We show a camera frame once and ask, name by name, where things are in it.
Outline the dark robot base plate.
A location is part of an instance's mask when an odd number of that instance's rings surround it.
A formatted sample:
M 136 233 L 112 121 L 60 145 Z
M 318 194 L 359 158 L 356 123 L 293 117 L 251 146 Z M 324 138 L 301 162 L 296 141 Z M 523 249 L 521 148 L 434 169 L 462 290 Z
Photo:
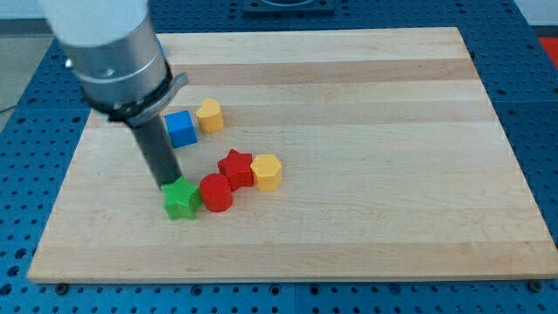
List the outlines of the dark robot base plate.
M 245 14 L 332 13 L 335 0 L 242 0 Z

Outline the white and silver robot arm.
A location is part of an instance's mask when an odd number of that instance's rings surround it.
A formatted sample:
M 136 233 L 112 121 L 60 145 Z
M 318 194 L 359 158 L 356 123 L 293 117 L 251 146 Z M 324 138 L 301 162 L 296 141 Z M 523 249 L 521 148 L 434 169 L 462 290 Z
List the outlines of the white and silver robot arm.
M 159 186 L 181 176 L 160 114 L 187 84 L 174 75 L 147 0 L 40 0 L 88 105 L 133 132 Z

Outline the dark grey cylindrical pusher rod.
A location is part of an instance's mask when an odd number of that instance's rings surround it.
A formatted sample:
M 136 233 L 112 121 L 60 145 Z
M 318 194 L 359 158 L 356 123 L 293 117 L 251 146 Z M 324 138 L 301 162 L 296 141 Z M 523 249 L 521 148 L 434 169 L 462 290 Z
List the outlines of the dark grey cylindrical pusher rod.
M 130 127 L 157 186 L 177 181 L 181 170 L 161 117 Z

